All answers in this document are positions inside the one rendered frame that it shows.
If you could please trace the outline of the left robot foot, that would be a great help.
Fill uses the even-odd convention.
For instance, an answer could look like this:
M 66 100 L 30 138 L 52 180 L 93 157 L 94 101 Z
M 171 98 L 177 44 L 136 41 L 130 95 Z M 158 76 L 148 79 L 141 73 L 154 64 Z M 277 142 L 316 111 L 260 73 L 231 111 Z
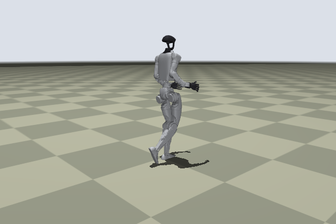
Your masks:
M 168 158 L 172 158 L 172 157 L 174 157 L 174 156 L 176 156 L 176 155 L 174 155 L 174 154 L 170 154 L 170 153 L 169 153 L 169 155 L 166 155 L 166 153 L 165 153 L 165 154 L 162 155 L 161 159 L 162 159 L 162 160 L 166 160 L 166 159 L 168 159 Z

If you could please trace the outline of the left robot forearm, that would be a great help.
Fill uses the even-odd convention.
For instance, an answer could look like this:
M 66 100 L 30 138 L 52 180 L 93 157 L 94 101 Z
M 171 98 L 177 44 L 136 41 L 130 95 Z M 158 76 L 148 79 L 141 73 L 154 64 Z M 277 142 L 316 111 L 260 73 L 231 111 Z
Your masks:
M 156 79 L 156 81 L 157 81 L 158 83 L 160 83 L 162 86 L 163 86 L 163 84 L 165 83 L 164 80 L 160 80 L 160 79 Z

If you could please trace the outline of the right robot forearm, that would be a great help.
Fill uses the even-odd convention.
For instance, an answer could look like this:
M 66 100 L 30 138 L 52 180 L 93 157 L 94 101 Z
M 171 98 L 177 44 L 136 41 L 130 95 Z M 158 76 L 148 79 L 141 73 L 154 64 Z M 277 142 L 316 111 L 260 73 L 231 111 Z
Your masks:
M 172 72 L 172 76 L 173 76 L 173 78 L 174 78 L 174 81 L 177 82 L 177 83 L 180 85 L 180 87 L 182 87 L 182 88 L 183 88 L 183 87 L 190 87 L 190 83 L 183 81 L 183 80 L 179 77 L 179 75 L 177 74 L 176 71 L 173 71 L 173 72 Z

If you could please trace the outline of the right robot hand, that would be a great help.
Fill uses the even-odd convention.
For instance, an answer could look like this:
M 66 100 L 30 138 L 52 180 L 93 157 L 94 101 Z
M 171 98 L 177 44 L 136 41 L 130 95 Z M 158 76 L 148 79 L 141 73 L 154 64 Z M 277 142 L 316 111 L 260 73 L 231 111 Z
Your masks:
M 193 83 L 190 83 L 190 87 L 186 87 L 186 88 L 189 88 L 189 89 L 191 88 L 191 89 L 196 90 L 198 92 L 198 90 L 199 90 L 199 86 L 198 85 L 199 84 L 196 84 L 196 81 L 195 81 Z

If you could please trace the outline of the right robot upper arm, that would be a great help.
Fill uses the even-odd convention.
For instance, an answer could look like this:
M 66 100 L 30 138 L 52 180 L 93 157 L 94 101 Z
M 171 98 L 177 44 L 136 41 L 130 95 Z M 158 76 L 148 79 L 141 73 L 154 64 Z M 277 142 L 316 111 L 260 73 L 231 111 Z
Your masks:
M 173 53 L 172 59 L 173 59 L 173 61 L 172 61 L 171 68 L 170 68 L 170 73 L 169 73 L 171 78 L 173 78 L 172 72 L 175 71 L 175 69 L 178 67 L 178 64 L 181 60 L 181 56 L 176 54 L 176 53 Z

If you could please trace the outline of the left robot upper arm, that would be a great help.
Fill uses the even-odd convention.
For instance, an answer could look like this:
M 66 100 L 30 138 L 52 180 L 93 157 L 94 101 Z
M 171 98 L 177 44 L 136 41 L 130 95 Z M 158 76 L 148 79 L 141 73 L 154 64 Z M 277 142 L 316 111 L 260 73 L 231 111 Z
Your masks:
M 154 78 L 159 79 L 159 74 L 158 74 L 158 58 L 159 55 L 155 57 L 155 67 L 154 67 Z

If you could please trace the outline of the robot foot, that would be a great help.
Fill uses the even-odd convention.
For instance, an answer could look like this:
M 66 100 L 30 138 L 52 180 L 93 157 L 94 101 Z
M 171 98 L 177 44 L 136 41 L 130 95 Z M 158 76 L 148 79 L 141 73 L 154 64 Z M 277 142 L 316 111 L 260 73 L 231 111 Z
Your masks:
M 166 160 L 166 159 L 168 159 L 168 158 L 172 158 L 172 157 L 174 157 L 174 156 L 176 156 L 176 155 L 174 155 L 174 154 L 170 154 L 170 153 L 169 153 L 169 155 L 166 155 L 166 153 L 165 153 L 165 154 L 162 155 L 161 159 L 162 159 L 162 160 Z
M 158 164 L 158 153 L 156 152 L 156 148 L 155 147 L 150 147 L 149 151 L 151 152 L 152 158 L 155 161 L 156 164 Z

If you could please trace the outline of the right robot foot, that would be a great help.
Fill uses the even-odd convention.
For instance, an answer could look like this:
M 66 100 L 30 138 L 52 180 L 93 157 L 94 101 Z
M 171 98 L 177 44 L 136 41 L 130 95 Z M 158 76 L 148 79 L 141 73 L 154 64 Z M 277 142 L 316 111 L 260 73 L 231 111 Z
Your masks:
M 149 151 L 151 152 L 152 158 L 155 161 L 156 164 L 158 164 L 158 153 L 156 152 L 156 148 L 155 147 L 150 147 Z

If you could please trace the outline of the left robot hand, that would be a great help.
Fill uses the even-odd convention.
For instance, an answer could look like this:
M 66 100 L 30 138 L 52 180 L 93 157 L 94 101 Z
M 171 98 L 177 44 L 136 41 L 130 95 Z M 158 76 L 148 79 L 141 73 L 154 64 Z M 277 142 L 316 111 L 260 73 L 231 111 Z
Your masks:
M 172 87 L 173 89 L 179 89 L 179 88 L 181 88 L 181 87 L 178 87 L 178 86 L 180 86 L 180 85 L 178 85 L 178 83 L 176 83 L 176 82 L 172 82 L 171 87 Z M 182 89 L 182 88 L 181 88 L 181 89 Z M 181 89 L 179 89 L 179 90 L 181 90 Z

